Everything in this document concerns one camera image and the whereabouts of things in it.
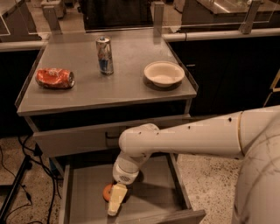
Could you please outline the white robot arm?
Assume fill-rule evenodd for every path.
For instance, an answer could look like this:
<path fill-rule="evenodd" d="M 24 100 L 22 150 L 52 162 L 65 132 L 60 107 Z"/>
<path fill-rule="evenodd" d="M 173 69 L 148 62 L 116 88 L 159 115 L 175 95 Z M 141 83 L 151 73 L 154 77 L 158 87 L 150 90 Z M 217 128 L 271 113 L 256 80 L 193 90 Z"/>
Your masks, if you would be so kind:
<path fill-rule="evenodd" d="M 242 158 L 232 224 L 280 224 L 280 106 L 216 116 L 160 129 L 126 129 L 113 166 L 108 215 L 115 216 L 141 166 L 155 152 Z"/>

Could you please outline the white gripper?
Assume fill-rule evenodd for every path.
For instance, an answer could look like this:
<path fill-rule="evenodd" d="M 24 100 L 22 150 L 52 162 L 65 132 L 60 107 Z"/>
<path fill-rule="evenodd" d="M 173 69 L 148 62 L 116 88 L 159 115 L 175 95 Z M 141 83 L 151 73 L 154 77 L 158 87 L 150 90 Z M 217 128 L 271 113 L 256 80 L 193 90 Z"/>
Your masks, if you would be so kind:
<path fill-rule="evenodd" d="M 114 163 L 113 166 L 113 179 L 116 183 L 112 185 L 109 190 L 108 200 L 108 215 L 116 216 L 117 212 L 123 203 L 123 200 L 127 194 L 127 186 L 131 185 L 138 176 L 139 171 L 127 172 L 121 169 L 118 163 Z"/>

